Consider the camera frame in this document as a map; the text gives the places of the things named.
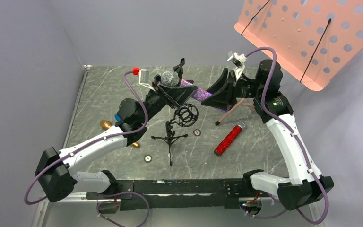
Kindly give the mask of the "gold microphone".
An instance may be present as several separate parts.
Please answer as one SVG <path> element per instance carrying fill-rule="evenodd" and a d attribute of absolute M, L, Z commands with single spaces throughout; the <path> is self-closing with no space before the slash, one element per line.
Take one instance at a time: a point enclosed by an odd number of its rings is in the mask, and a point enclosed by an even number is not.
<path fill-rule="evenodd" d="M 100 121 L 100 127 L 103 130 L 108 130 L 110 127 L 112 127 L 112 123 L 109 120 L 101 120 Z M 139 148 L 140 144 L 138 142 L 133 142 L 131 144 L 131 146 L 134 147 L 134 148 Z"/>

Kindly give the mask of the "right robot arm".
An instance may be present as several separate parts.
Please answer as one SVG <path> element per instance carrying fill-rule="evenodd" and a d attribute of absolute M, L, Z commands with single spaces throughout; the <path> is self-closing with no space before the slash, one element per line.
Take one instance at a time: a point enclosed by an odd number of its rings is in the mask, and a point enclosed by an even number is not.
<path fill-rule="evenodd" d="M 280 64 L 273 60 L 260 62 L 255 77 L 250 79 L 237 70 L 224 69 L 219 79 L 208 88 L 210 97 L 202 105 L 232 110 L 237 102 L 251 98 L 254 110 L 274 136 L 287 166 L 289 176 L 278 177 L 264 170 L 243 175 L 249 190 L 276 197 L 286 210 L 326 199 L 334 187 L 330 176 L 324 176 L 313 162 L 299 134 L 293 109 L 280 92 L 283 78 Z"/>

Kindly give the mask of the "purple glitter microphone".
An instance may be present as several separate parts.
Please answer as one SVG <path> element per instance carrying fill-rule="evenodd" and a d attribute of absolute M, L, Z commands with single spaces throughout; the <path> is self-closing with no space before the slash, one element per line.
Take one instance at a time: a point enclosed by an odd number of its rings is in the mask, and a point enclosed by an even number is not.
<path fill-rule="evenodd" d="M 172 72 L 172 71 L 165 71 L 162 73 L 162 75 L 160 76 L 160 83 L 162 85 L 165 85 L 165 86 L 168 86 L 168 87 L 191 87 L 193 86 L 194 84 L 191 83 L 191 82 L 188 82 L 187 80 L 185 79 L 181 79 L 179 78 L 175 72 Z M 196 100 L 196 101 L 199 101 L 201 103 L 201 105 L 204 105 L 204 106 L 210 106 L 210 107 L 213 107 L 217 110 L 220 110 L 222 112 L 227 112 L 229 111 L 230 109 L 230 106 L 229 105 L 226 105 L 226 107 L 219 107 L 219 106 L 216 106 L 215 104 L 204 104 L 204 101 L 211 97 L 212 96 L 212 93 L 198 87 L 197 91 L 195 91 L 192 95 L 191 95 L 191 98 Z"/>

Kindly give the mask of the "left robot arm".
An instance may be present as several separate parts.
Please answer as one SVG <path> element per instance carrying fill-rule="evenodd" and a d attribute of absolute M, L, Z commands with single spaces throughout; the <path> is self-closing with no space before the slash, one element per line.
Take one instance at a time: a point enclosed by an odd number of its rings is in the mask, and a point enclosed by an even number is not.
<path fill-rule="evenodd" d="M 57 151 L 50 147 L 42 152 L 35 171 L 38 182 L 50 202 L 57 202 L 74 192 L 97 192 L 112 195 L 117 181 L 108 170 L 96 173 L 82 169 L 102 156 L 137 142 L 147 131 L 147 123 L 165 106 L 182 107 L 198 90 L 195 85 L 171 87 L 158 76 L 153 88 L 142 100 L 126 80 L 134 98 L 123 99 L 114 126 L 80 144 Z"/>

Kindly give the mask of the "pink music stand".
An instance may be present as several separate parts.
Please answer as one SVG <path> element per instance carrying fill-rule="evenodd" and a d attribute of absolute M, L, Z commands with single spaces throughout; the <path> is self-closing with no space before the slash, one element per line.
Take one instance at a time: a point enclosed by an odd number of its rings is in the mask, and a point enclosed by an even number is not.
<path fill-rule="evenodd" d="M 363 0 L 247 0 L 234 29 L 321 91 L 363 49 Z"/>

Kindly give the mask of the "black round-base clip stand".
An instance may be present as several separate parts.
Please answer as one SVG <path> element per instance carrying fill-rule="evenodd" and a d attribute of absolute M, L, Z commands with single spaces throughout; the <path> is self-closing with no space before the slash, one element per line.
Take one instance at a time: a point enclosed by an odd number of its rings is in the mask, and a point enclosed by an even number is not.
<path fill-rule="evenodd" d="M 177 74 L 178 78 L 182 78 L 184 74 L 183 66 L 185 65 L 185 58 L 180 59 L 180 63 L 173 67 L 173 71 Z"/>

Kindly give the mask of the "brown poker chip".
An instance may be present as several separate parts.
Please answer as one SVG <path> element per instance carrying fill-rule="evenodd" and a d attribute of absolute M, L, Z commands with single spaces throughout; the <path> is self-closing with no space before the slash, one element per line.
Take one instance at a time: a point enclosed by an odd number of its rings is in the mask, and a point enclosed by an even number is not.
<path fill-rule="evenodd" d="M 201 135 L 201 131 L 200 131 L 199 129 L 195 129 L 195 130 L 193 131 L 193 134 L 194 134 L 195 136 L 200 136 L 200 135 Z"/>

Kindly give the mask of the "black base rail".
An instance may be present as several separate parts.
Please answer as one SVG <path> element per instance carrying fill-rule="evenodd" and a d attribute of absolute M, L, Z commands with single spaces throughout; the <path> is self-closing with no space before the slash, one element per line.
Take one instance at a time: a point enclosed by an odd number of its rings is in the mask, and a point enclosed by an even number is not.
<path fill-rule="evenodd" d="M 238 209 L 240 203 L 260 194 L 242 178 L 119 180 L 120 210 L 151 208 L 223 207 Z"/>

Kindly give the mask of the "red glitter microphone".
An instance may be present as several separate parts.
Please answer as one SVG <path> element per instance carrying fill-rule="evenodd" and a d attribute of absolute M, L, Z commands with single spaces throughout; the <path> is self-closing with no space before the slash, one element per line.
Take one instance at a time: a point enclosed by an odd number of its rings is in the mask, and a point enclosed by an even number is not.
<path fill-rule="evenodd" d="M 246 128 L 246 123 L 239 121 L 233 129 L 226 135 L 226 137 L 219 143 L 219 145 L 214 149 L 214 154 L 217 157 L 223 155 L 223 153 L 230 147 L 234 140 L 241 134 L 241 132 Z"/>

